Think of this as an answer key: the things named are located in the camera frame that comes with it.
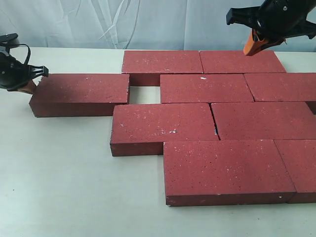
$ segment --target table surface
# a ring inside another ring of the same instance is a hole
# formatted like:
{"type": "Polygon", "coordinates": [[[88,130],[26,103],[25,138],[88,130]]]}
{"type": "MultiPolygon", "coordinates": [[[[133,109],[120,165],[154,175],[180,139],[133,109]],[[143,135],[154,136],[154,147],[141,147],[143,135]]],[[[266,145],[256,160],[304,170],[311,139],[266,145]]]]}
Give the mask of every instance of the table surface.
{"type": "MultiPolygon", "coordinates": [[[[32,48],[30,63],[121,73],[123,54],[32,48]]],[[[276,54],[288,72],[316,72],[316,53],[276,54]]],[[[0,91],[0,237],[316,236],[316,204],[168,207],[163,157],[112,157],[112,117],[35,118],[29,99],[0,91]]],[[[131,88],[131,103],[159,102],[159,87],[131,88]]]]}

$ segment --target white table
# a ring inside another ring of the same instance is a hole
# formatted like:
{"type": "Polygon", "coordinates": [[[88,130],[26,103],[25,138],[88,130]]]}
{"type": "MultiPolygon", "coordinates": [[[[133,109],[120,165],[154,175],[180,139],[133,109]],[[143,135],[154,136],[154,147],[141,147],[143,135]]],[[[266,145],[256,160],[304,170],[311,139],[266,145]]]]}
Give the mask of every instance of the white table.
{"type": "MultiPolygon", "coordinates": [[[[316,72],[316,53],[277,55],[288,72],[316,72]]],[[[30,63],[120,73],[122,59],[122,50],[32,48],[30,63]]],[[[133,87],[131,97],[159,103],[159,88],[133,87]]],[[[168,207],[163,158],[113,158],[112,117],[35,118],[29,99],[0,91],[0,237],[316,236],[316,204],[168,207]]]]}

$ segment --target white backdrop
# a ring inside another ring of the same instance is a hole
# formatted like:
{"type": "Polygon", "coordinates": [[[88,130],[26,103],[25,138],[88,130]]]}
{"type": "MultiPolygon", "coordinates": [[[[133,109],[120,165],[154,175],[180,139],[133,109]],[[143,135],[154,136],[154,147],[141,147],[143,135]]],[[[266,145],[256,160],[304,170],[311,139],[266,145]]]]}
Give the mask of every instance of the white backdrop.
{"type": "MultiPolygon", "coordinates": [[[[0,0],[0,35],[42,47],[242,49],[250,29],[226,25],[231,7],[264,0],[0,0]]],[[[308,20],[316,22],[316,9],[308,20]]],[[[316,51],[316,39],[288,39],[275,51],[316,51]]]]}

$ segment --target white curtain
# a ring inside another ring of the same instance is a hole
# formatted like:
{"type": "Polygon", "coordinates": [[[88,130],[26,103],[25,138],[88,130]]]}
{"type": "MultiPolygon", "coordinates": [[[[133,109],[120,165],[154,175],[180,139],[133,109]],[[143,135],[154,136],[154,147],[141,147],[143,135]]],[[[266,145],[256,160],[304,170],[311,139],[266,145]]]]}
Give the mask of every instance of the white curtain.
{"type": "MultiPolygon", "coordinates": [[[[231,7],[264,0],[0,0],[0,35],[41,47],[242,49],[246,26],[226,25],[231,7]]],[[[316,9],[308,20],[316,22],[316,9]]],[[[275,51],[316,51],[316,39],[288,39],[275,51]]]]}

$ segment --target brick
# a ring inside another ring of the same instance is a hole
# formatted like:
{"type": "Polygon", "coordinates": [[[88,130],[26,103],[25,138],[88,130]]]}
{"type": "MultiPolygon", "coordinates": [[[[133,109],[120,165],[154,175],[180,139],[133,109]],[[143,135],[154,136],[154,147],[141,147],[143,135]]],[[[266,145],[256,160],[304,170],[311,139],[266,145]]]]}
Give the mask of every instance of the brick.
{"type": "Polygon", "coordinates": [[[161,74],[198,74],[203,67],[198,51],[125,51],[122,72],[131,86],[159,86],[161,74]]]}
{"type": "Polygon", "coordinates": [[[112,116],[115,105],[129,103],[129,76],[51,74],[30,100],[36,117],[112,116]]]}
{"type": "Polygon", "coordinates": [[[285,73],[286,70],[271,50],[245,56],[239,50],[201,51],[204,73],[285,73]]]}
{"type": "Polygon", "coordinates": [[[218,140],[208,104],[123,105],[114,109],[113,156],[162,155],[166,141],[218,140]]]}
{"type": "Polygon", "coordinates": [[[272,140],[164,144],[166,204],[286,203],[294,185],[272,140]]]}
{"type": "Polygon", "coordinates": [[[316,104],[316,73],[269,73],[244,76],[255,101],[304,101],[316,104]]]}
{"type": "Polygon", "coordinates": [[[161,75],[162,103],[253,102],[241,74],[161,75]]]}
{"type": "Polygon", "coordinates": [[[215,103],[221,140],[316,139],[316,117],[304,102],[215,103]]]}
{"type": "Polygon", "coordinates": [[[276,146],[297,192],[289,203],[316,202],[316,140],[276,141],[276,146]]]}

